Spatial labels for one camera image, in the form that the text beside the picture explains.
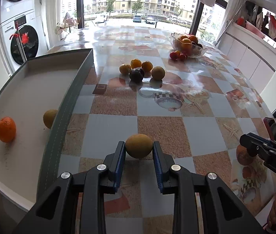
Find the tan round fruit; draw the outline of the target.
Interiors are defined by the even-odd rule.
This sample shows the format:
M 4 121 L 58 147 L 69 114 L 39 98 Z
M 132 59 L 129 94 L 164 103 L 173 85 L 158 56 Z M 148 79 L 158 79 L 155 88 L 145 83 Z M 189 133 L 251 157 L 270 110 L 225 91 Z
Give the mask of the tan round fruit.
M 142 159 L 150 154 L 153 141 L 144 134 L 134 134 L 125 142 L 126 152 L 135 159 Z

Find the yellow orange fruit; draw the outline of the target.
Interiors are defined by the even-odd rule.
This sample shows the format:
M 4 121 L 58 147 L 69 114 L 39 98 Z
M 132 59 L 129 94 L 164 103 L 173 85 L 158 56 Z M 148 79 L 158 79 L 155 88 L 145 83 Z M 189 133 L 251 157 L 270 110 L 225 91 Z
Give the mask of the yellow orange fruit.
M 131 72 L 131 66 L 129 64 L 122 64 L 119 66 L 119 72 L 122 75 L 129 75 Z

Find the dark purple plum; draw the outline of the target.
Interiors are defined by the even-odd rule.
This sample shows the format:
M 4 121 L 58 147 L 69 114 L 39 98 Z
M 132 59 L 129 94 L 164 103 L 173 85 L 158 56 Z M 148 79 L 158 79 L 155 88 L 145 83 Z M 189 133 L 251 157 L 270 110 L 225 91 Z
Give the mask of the dark purple plum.
M 130 80 L 134 83 L 141 83 L 145 76 L 145 72 L 141 67 L 134 68 L 130 72 Z

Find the orange small fruit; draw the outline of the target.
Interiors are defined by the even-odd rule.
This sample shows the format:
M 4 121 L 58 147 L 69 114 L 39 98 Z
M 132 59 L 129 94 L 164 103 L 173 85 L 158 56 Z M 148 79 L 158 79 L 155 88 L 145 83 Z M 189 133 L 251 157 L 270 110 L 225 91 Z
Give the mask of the orange small fruit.
M 153 65 L 150 61 L 144 61 L 141 67 L 145 73 L 148 73 L 153 69 Z
M 132 59 L 132 60 L 130 61 L 130 67 L 131 67 L 132 69 L 140 68 L 141 66 L 142 66 L 142 62 L 141 62 L 141 60 L 139 60 L 139 59 Z

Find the green white tray box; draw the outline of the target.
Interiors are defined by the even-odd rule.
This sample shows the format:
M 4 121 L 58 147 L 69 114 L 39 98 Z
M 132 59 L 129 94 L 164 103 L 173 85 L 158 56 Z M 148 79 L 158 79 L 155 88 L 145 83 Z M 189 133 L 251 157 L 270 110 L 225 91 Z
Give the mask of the green white tray box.
M 0 141 L 0 193 L 23 211 L 57 178 L 66 129 L 92 66 L 91 49 L 48 54 L 24 63 L 0 91 L 0 119 L 16 123 L 14 140 Z M 51 129 L 43 122 L 49 109 L 57 109 Z

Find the tan fruit in tray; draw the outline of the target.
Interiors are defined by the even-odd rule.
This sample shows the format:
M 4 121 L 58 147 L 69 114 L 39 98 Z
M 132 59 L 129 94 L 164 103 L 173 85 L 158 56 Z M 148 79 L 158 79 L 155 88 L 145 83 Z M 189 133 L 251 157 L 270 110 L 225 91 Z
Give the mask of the tan fruit in tray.
M 44 113 L 43 122 L 47 128 L 51 129 L 56 115 L 57 115 L 57 109 L 49 109 Z

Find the orange in tray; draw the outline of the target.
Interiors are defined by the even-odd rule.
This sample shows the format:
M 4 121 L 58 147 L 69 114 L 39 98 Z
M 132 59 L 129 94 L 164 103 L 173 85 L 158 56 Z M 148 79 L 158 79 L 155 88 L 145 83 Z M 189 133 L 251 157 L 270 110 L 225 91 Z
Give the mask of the orange in tray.
M 16 123 L 10 117 L 0 119 L 0 141 L 9 143 L 16 136 Z

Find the white cabinet counter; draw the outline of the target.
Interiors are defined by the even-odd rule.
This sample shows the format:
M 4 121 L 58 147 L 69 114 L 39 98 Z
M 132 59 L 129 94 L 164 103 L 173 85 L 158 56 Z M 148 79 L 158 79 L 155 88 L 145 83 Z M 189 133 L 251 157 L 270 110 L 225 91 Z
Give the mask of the white cabinet counter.
M 276 49 L 265 39 L 232 23 L 217 47 L 232 61 L 251 85 L 262 93 L 276 72 Z

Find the red cherry tomato right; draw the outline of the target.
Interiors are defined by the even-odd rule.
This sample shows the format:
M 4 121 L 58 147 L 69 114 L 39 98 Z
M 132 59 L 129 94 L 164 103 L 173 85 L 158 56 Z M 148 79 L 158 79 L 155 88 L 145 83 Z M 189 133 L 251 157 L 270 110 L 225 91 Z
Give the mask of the red cherry tomato right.
M 187 59 L 187 56 L 184 53 L 181 53 L 179 56 L 180 61 L 185 61 Z

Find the red cherry tomato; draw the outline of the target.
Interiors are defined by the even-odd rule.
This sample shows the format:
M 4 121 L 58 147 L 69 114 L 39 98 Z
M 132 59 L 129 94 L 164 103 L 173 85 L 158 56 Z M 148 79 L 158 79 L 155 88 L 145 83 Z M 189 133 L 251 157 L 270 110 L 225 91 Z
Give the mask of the red cherry tomato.
M 181 53 L 179 56 L 180 61 L 185 61 L 187 59 L 187 56 L 184 53 Z
M 175 52 L 170 53 L 170 59 L 171 60 L 177 60 Z

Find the glass fruit bowl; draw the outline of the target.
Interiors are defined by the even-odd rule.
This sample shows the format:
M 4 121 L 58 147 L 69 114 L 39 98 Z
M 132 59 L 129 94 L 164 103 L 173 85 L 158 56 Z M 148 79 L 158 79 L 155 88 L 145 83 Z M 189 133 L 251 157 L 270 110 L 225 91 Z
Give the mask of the glass fruit bowl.
M 195 35 L 172 33 L 170 42 L 175 51 L 179 51 L 190 58 L 202 57 L 208 50 L 207 47 L 199 43 Z

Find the red cherry tomato left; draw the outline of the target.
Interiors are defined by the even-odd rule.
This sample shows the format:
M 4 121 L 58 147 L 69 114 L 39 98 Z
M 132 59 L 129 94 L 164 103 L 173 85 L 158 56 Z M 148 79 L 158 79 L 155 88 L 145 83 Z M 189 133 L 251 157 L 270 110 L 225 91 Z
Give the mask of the red cherry tomato left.
M 177 60 L 175 52 L 170 53 L 170 59 L 171 60 Z

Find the lower washing machine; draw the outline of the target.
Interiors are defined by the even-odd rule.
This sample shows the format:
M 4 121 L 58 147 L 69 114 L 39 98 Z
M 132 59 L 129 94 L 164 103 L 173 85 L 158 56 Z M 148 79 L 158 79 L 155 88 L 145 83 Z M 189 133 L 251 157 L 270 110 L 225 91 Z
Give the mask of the lower washing machine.
M 22 46 L 28 60 L 42 56 L 48 51 L 40 17 L 36 16 L 34 10 L 19 14 L 0 24 L 3 51 L 12 72 L 16 72 L 23 64 L 16 39 L 9 40 L 10 36 L 16 33 L 15 21 L 18 22 Z

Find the red white mop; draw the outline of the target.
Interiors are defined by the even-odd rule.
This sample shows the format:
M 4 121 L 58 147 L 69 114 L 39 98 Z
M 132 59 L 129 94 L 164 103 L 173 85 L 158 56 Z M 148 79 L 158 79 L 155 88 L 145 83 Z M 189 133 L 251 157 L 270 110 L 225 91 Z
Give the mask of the red white mop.
M 25 63 L 25 62 L 27 62 L 27 57 L 26 57 L 25 51 L 24 51 L 23 46 L 22 46 L 21 36 L 20 36 L 20 32 L 19 32 L 19 25 L 18 25 L 17 21 L 14 22 L 14 26 L 16 28 L 16 33 L 12 34 L 10 36 L 9 40 L 12 40 L 13 38 L 16 39 L 17 46 L 18 46 L 21 58 L 23 60 L 23 63 Z

